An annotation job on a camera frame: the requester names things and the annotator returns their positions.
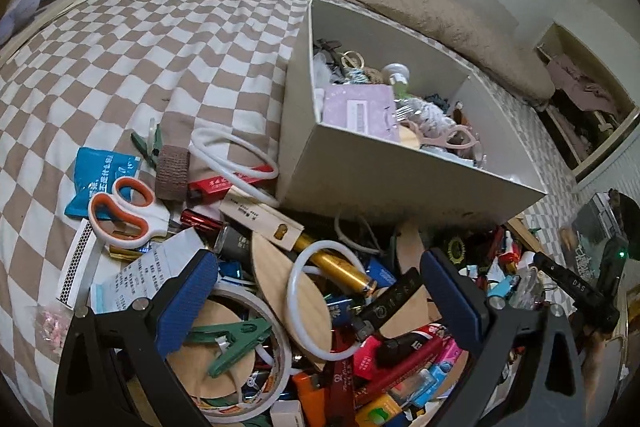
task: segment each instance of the purple box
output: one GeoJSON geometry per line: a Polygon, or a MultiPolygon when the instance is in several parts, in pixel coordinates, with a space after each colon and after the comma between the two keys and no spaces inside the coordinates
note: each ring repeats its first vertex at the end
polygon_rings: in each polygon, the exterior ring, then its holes
{"type": "Polygon", "coordinates": [[[400,142],[394,92],[386,84],[332,84],[325,90],[322,122],[400,142]]]}

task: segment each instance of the blue gripper pad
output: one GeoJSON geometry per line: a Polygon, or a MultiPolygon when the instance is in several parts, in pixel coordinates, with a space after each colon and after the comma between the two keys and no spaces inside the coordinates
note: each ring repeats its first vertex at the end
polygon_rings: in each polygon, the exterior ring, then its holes
{"type": "Polygon", "coordinates": [[[456,344],[472,354],[480,353],[481,318],[452,279],[453,276],[461,277],[460,274],[448,272],[435,254],[428,250],[420,259],[420,275],[456,344]]]}
{"type": "Polygon", "coordinates": [[[156,348],[163,359],[180,349],[217,280],[218,261],[207,252],[158,318],[156,348]]]}

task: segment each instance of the metal screw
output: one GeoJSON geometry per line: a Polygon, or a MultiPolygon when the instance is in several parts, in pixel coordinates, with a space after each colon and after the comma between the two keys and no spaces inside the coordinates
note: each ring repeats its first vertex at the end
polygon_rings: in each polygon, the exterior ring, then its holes
{"type": "Polygon", "coordinates": [[[144,311],[149,308],[149,299],[147,299],[146,297],[139,297],[133,301],[133,304],[131,306],[137,312],[144,311]]]}
{"type": "Polygon", "coordinates": [[[76,310],[76,317],[79,319],[84,319],[89,314],[89,308],[86,306],[80,306],[76,310]]]}
{"type": "Polygon", "coordinates": [[[493,297],[489,297],[489,306],[495,310],[503,310],[507,302],[502,298],[494,295],[493,297]]]}
{"type": "Polygon", "coordinates": [[[560,304],[551,304],[551,313],[553,313],[556,317],[562,317],[564,315],[564,310],[560,304]]]}

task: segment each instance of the checkered bedsheet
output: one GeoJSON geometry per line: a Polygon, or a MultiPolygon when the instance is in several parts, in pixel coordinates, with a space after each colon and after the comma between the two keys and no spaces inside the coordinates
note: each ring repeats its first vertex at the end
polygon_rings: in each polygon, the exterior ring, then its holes
{"type": "MultiPolygon", "coordinates": [[[[0,68],[0,371],[39,425],[50,425],[58,359],[36,334],[31,310],[52,300],[78,226],[63,213],[75,194],[78,148],[135,154],[130,131],[146,136],[154,118],[165,143],[188,146],[192,130],[212,121],[275,158],[286,64],[307,3],[88,0],[0,68]]],[[[531,108],[433,39],[379,19],[477,71],[518,123],[541,174],[560,169],[543,179],[559,198],[553,203],[573,211],[571,197],[556,194],[570,183],[568,170],[531,108]]],[[[256,162],[234,145],[217,147],[256,162]]],[[[555,226],[543,230],[549,250],[555,226]]]]}

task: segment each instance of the orange lighter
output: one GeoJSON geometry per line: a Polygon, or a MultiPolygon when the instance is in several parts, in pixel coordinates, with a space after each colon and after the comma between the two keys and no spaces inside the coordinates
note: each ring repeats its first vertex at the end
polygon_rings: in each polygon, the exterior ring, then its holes
{"type": "Polygon", "coordinates": [[[324,427],[326,389],[320,387],[320,375],[298,373],[291,378],[298,389],[298,399],[302,403],[309,427],[324,427]]]}

